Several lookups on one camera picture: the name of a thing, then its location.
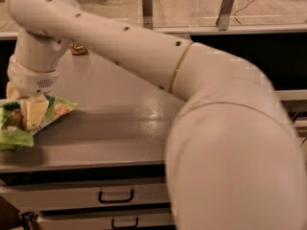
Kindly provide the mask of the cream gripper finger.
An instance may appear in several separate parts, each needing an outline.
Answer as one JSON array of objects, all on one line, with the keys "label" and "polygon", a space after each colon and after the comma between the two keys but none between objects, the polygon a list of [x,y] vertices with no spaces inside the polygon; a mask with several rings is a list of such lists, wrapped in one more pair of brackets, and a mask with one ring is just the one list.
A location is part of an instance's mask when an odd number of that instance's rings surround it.
[{"label": "cream gripper finger", "polygon": [[23,127],[30,131],[39,128],[47,112],[49,102],[44,94],[20,101]]},{"label": "cream gripper finger", "polygon": [[15,89],[10,81],[7,83],[6,97],[11,101],[15,101],[21,98],[21,94]]}]

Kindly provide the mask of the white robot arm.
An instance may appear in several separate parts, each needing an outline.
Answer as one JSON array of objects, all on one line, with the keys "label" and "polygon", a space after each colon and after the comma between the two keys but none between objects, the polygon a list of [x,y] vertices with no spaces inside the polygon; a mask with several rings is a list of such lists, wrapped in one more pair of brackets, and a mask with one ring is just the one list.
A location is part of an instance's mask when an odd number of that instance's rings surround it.
[{"label": "white robot arm", "polygon": [[293,123],[250,62],[82,11],[76,0],[6,0],[19,24],[8,70],[25,96],[56,76],[71,39],[184,100],[166,144],[177,230],[306,230],[306,167]]}]

